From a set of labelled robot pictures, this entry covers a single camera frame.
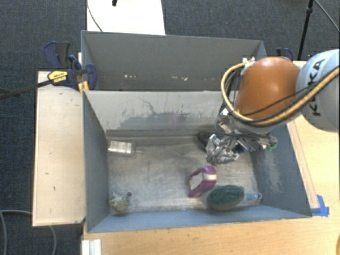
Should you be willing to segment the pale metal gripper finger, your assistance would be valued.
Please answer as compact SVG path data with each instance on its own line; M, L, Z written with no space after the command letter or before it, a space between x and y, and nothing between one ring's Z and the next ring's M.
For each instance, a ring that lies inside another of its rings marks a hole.
M207 159L226 159L228 153L226 150L228 138L219 138L216 134L210 135L208 138L206 149Z
M224 164L228 164L230 162L234 162L239 158L239 154L235 153L235 152L227 152L224 154L218 154L216 156L212 156L210 163L213 166L219 166L219 165L224 165Z

